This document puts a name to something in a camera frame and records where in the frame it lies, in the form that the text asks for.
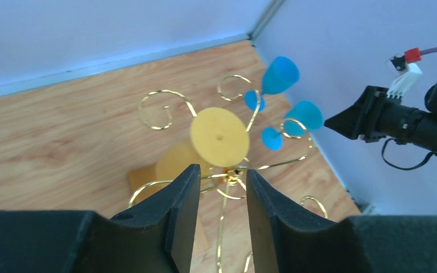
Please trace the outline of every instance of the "red connector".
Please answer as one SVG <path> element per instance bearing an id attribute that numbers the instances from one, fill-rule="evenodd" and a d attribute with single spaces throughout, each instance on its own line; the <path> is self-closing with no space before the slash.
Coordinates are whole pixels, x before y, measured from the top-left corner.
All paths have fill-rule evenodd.
<path id="1" fill-rule="evenodd" d="M 408 64 L 416 63 L 417 61 L 421 61 L 421 53 L 419 52 L 419 48 L 413 48 L 405 52 L 405 61 Z"/>

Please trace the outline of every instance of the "wooden floor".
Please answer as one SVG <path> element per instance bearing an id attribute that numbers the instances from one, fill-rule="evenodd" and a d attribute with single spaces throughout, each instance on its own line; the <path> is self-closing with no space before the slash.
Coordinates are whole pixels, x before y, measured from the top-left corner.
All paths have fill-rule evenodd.
<path id="1" fill-rule="evenodd" d="M 263 70 L 250 44 L 240 42 L 0 98 L 0 209 L 90 209 L 107 217 L 126 209 L 131 196 L 126 173 L 156 163 L 175 139 L 187 138 L 192 119 L 181 100 L 157 95 L 149 99 L 148 111 L 158 113 L 153 122 L 165 122 L 166 104 L 175 119 L 168 130 L 152 131 L 139 121 L 138 101 L 152 90 L 171 89 L 187 96 L 196 111 L 225 107 L 247 123 L 252 112 L 242 101 L 222 100 L 216 84 L 230 74 L 259 82 Z M 231 96 L 249 88 L 238 81 L 225 87 Z M 294 158 L 305 148 L 302 140 L 285 141 L 279 152 L 264 148 L 261 129 L 277 127 L 289 108 L 282 96 L 266 101 L 251 130 L 253 165 Z M 316 196 L 332 220 L 358 213 L 319 151 L 261 174 L 293 200 Z M 221 202 L 215 192 L 200 201 L 211 248 L 194 256 L 192 272 L 215 271 Z M 251 250 L 246 201 L 229 201 L 227 214 L 224 270 L 240 272 L 242 257 Z"/>

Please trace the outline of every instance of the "yellow disc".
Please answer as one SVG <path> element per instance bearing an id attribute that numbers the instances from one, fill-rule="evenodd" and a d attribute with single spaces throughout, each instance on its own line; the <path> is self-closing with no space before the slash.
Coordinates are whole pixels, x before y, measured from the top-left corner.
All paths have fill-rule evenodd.
<path id="1" fill-rule="evenodd" d="M 212 165 L 195 151 L 189 139 L 175 142 L 158 160 L 155 170 L 158 180 L 175 179 L 190 164 L 200 164 L 201 175 L 209 175 Z"/>
<path id="2" fill-rule="evenodd" d="M 197 153 L 208 163 L 230 167 L 249 152 L 249 133 L 242 121 L 229 110 L 210 107 L 192 121 L 190 136 Z"/>

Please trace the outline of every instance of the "white wall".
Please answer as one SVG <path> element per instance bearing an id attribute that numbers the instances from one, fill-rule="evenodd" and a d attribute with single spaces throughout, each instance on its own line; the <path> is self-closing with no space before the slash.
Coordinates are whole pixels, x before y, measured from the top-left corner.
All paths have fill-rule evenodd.
<path id="1" fill-rule="evenodd" d="M 243 35 L 270 2 L 3 0 L 0 85 Z"/>
<path id="2" fill-rule="evenodd" d="M 389 57 L 407 49 L 437 46 L 437 0 L 288 0 L 255 41 L 264 61 L 292 58 L 300 81 L 288 96 L 312 100 L 326 118 L 351 106 L 367 85 L 388 87 L 397 77 Z M 423 97 L 437 78 L 437 53 L 418 63 L 423 77 L 403 104 L 424 109 Z M 405 172 L 381 159 L 382 142 L 349 140 L 330 129 L 314 138 L 352 195 L 380 213 L 437 214 L 437 158 Z M 389 147 L 392 162 L 411 167 L 427 151 Z"/>

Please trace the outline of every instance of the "wood grain surface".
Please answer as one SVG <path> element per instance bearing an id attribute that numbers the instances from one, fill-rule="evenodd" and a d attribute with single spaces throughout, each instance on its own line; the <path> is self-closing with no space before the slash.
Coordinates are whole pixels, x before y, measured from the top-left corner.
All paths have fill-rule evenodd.
<path id="1" fill-rule="evenodd" d="M 187 96 L 196 111 L 224 107 L 247 123 L 252 112 L 241 100 L 222 100 L 216 84 L 230 74 L 259 82 L 263 71 L 250 44 L 240 42 L 0 98 L 0 209 L 89 209 L 106 217 L 126 209 L 131 196 L 127 172 L 156 163 L 175 140 L 188 138 L 192 120 L 180 99 L 155 95 L 147 101 L 150 122 L 166 124 L 165 105 L 175 118 L 168 130 L 152 131 L 139 121 L 138 102 L 152 90 L 171 89 Z M 239 81 L 224 85 L 231 96 L 249 89 Z M 261 130 L 277 127 L 290 108 L 283 96 L 267 96 L 266 101 L 250 132 L 253 165 L 294 158 L 305 148 L 302 140 L 286 140 L 278 152 L 264 148 Z M 261 174 L 293 200 L 319 198 L 332 220 L 358 213 L 319 151 L 301 163 Z M 200 201 L 211 248 L 194 256 L 192 272 L 215 271 L 221 202 L 215 192 Z M 227 272 L 240 272 L 242 257 L 251 249 L 245 202 L 229 201 L 227 208 Z"/>

